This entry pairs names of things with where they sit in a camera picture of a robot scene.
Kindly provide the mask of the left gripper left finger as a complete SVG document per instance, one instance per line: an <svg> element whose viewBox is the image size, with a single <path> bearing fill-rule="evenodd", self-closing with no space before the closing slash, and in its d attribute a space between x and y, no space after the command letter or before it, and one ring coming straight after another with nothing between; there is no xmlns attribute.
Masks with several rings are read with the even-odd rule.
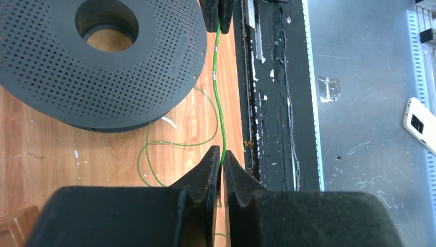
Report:
<svg viewBox="0 0 436 247"><path fill-rule="evenodd" d="M25 246L213 246L219 162L211 146L168 187L62 187Z"/></svg>

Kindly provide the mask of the dark grey spool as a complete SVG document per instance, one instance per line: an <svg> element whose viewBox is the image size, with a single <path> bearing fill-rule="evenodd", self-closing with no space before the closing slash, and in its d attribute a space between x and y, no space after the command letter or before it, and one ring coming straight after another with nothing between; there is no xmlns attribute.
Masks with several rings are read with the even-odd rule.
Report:
<svg viewBox="0 0 436 247"><path fill-rule="evenodd" d="M1 85L82 129L161 118L195 86L206 47L197 1L1 1Z"/></svg>

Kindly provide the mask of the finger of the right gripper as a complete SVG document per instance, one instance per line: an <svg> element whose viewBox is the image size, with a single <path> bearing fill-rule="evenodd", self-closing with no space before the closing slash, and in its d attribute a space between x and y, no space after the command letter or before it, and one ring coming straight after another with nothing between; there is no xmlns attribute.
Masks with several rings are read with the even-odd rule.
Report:
<svg viewBox="0 0 436 247"><path fill-rule="evenodd" d="M206 30L216 32L219 20L219 0L199 0L199 4Z"/></svg>
<svg viewBox="0 0 436 247"><path fill-rule="evenodd" d="M235 0L219 0L219 17L222 34L227 34L229 32L234 3Z"/></svg>

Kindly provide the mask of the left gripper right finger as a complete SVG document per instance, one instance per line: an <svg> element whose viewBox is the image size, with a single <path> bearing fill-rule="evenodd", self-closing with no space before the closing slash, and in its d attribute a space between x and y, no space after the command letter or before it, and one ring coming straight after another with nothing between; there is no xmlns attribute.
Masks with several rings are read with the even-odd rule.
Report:
<svg viewBox="0 0 436 247"><path fill-rule="evenodd" d="M402 246L387 210L365 192L271 191L227 151L232 246Z"/></svg>

